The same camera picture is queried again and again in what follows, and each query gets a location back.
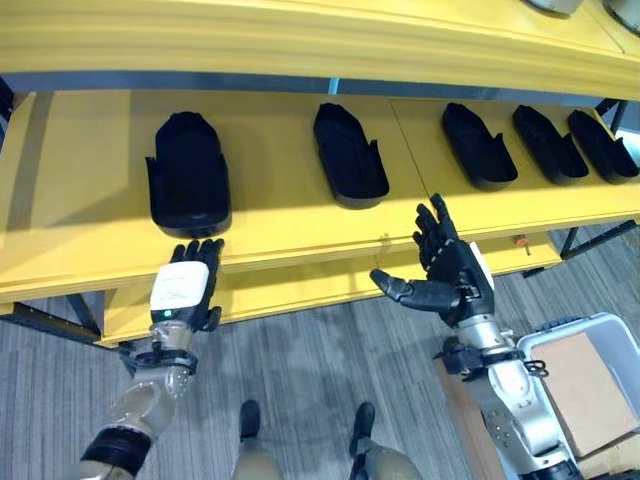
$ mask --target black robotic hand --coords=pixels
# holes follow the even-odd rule
[[[404,281],[382,270],[371,279],[389,298],[415,310],[437,312],[449,326],[475,315],[493,314],[493,288],[469,244],[458,238],[444,200],[431,197],[438,221],[423,204],[418,205],[413,239],[427,280]]]
[[[153,323],[174,320],[186,323],[194,332],[215,330],[221,309],[213,307],[209,310],[209,302],[216,286],[223,246],[222,239],[215,242],[209,239],[202,243],[193,240],[186,248],[184,245],[176,246],[170,263],[160,270],[153,287]]]

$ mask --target cardboard box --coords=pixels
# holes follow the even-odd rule
[[[640,470],[640,434],[631,434],[588,457],[580,459],[578,467],[584,478]]]
[[[435,360],[435,366],[447,396],[449,412],[466,448],[474,478],[505,480],[507,476],[502,463],[467,386],[460,377],[448,375],[441,360]],[[579,459],[578,468],[587,479],[605,473],[640,469],[640,434],[627,435],[588,457]]]
[[[638,427],[638,419],[585,333],[540,345],[531,356],[547,364],[544,385],[576,457]]]

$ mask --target robotic arm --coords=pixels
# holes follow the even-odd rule
[[[392,300],[437,312],[454,330],[456,337],[438,356],[449,374],[464,376],[493,443],[520,478],[581,479],[560,425],[534,389],[534,377],[548,375],[544,363],[524,362],[511,332],[500,329],[492,280],[479,251],[460,240],[442,197],[436,194],[431,202],[438,220],[419,205],[420,232],[413,235],[427,280],[405,282],[378,269],[372,280]]]
[[[171,423],[178,399],[196,372],[189,351],[193,334],[213,331],[220,308],[209,310],[222,240],[178,245],[151,293],[151,350],[135,358],[132,386],[109,412],[80,464],[65,478],[133,479],[160,434]]]

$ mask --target gray carpet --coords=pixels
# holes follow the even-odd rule
[[[584,229],[578,240],[603,229]],[[638,230],[537,277],[497,279],[498,318],[524,335],[558,317],[609,311],[640,337]],[[90,299],[98,309],[99,295]],[[45,304],[72,316],[60,299]],[[430,360],[448,334],[435,315],[384,299],[201,334],[193,346],[196,381],[138,478],[228,479],[237,412],[255,398],[262,439],[288,479],[348,478],[349,430],[363,400],[377,407],[374,439],[408,453],[425,479],[470,479]],[[2,479],[59,478],[129,381],[108,352],[4,322],[0,362]]]

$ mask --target yellow wooden shelf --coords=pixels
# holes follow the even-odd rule
[[[549,236],[544,232],[527,235],[529,253],[524,247],[514,245],[512,237],[481,240],[478,247],[492,275],[529,270],[536,267],[551,267],[562,262]],[[422,278],[424,271],[415,261],[415,252],[397,252],[378,256],[378,266],[390,275],[401,278]]]
[[[384,98],[340,97],[379,139],[391,192],[349,210],[333,199],[313,136],[325,95],[239,92],[31,94],[0,160],[0,302],[150,279],[178,241],[151,220],[144,158],[176,111],[218,131],[229,167],[227,272],[372,255],[411,245],[426,192]]]
[[[589,5],[570,18],[519,0],[7,0],[0,9],[0,72],[217,71],[640,98],[624,27],[612,33]]]
[[[531,255],[515,246],[511,238],[479,242],[494,275],[561,262],[545,233],[528,237]],[[220,274],[212,304],[222,307],[221,323],[229,323],[374,297],[380,292],[369,279],[371,269],[378,266],[395,276],[424,278],[416,257],[413,249],[375,257]],[[151,285],[152,282],[145,282],[107,293],[100,344],[115,346],[119,341],[148,335]]]
[[[463,102],[482,117],[492,134],[504,134],[505,145],[518,169],[518,178],[507,188],[485,192],[469,183],[449,145],[441,126],[446,101],[394,99],[391,103],[427,191],[443,195],[458,231],[465,238],[479,240],[549,231],[626,220],[640,213],[640,177],[624,185],[611,185],[600,178],[584,154],[589,168],[587,177],[572,186],[549,182],[513,126],[515,104]],[[562,135],[569,132],[567,118],[572,108],[534,107]],[[599,119],[592,109],[583,110]]]
[[[312,123],[340,102],[377,138],[391,185],[366,210],[332,198]],[[595,172],[558,187],[511,126],[515,104],[465,102],[505,132],[520,172],[500,192],[464,178],[440,126],[445,100],[278,93],[107,91],[30,94],[0,156],[0,303],[149,282],[177,242],[152,222],[144,157],[175,111],[201,112],[229,166],[233,219],[225,273],[412,249],[415,206],[444,195],[466,240],[640,216],[640,183]],[[564,132],[571,108],[540,107]]]
[[[373,257],[295,267],[220,274],[212,305],[222,307],[221,323],[247,320],[376,295],[369,279]],[[104,345],[148,335],[152,282],[107,293]]]

